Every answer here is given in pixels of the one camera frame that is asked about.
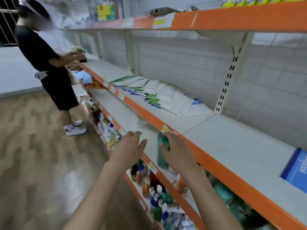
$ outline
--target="white sneaker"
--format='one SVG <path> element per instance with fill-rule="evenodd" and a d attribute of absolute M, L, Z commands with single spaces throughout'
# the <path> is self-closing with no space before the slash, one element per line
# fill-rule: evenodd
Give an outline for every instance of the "white sneaker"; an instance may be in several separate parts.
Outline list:
<path fill-rule="evenodd" d="M 71 136 L 71 135 L 81 135 L 87 131 L 87 128 L 79 128 L 79 127 L 74 127 L 71 131 L 67 131 L 66 129 L 66 135 Z"/>
<path fill-rule="evenodd" d="M 78 121 L 75 121 L 72 123 L 75 127 L 78 127 L 80 126 L 81 124 L 83 124 L 83 121 L 82 120 L 78 120 Z"/>

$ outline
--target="metal grate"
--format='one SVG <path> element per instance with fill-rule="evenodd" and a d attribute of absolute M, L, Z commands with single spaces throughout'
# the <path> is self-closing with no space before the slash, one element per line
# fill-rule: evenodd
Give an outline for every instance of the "metal grate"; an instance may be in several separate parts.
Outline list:
<path fill-rule="evenodd" d="M 17 46 L 14 35 L 18 20 L 17 3 L 18 0 L 0 0 L 0 47 Z"/>

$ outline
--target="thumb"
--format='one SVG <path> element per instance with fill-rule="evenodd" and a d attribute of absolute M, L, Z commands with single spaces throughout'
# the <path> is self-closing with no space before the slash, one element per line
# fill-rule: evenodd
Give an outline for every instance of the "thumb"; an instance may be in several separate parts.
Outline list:
<path fill-rule="evenodd" d="M 138 146 L 139 150 L 141 150 L 142 153 L 144 152 L 146 144 L 147 144 L 147 139 L 143 139 L 140 145 Z"/>
<path fill-rule="evenodd" d="M 163 155 L 166 154 L 167 152 L 169 152 L 167 150 L 167 147 L 163 143 L 160 143 L 160 149 L 161 149 Z"/>

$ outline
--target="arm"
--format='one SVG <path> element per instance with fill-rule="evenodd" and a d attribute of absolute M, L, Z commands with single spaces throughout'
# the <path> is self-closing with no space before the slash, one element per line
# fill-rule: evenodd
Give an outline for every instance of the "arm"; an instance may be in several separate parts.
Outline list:
<path fill-rule="evenodd" d="M 97 181 L 72 214 L 62 230 L 99 230 L 104 221 L 108 205 L 118 181 L 141 157 L 147 140 L 140 145 L 140 135 L 129 131 L 113 150 L 102 168 Z"/>
<path fill-rule="evenodd" d="M 52 58 L 48 60 L 48 62 L 51 65 L 57 68 L 60 68 L 60 67 L 70 64 L 71 62 L 75 60 L 86 60 L 86 57 L 80 52 L 69 52 L 63 56 L 60 56 L 60 58 Z"/>
<path fill-rule="evenodd" d="M 165 132 L 164 135 L 169 139 L 170 145 L 170 151 L 165 145 L 160 145 L 164 159 L 185 179 L 206 228 L 243 230 L 211 186 L 202 168 L 196 164 L 185 141 L 170 132 Z"/>

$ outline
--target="left hand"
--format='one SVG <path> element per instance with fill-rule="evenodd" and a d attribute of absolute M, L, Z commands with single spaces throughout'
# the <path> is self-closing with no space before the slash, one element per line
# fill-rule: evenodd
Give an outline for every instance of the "left hand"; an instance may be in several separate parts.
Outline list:
<path fill-rule="evenodd" d="M 131 168 L 141 158 L 147 144 L 147 139 L 139 144 L 141 134 L 140 131 L 128 131 L 114 148 L 109 162 L 118 165 L 123 172 Z"/>

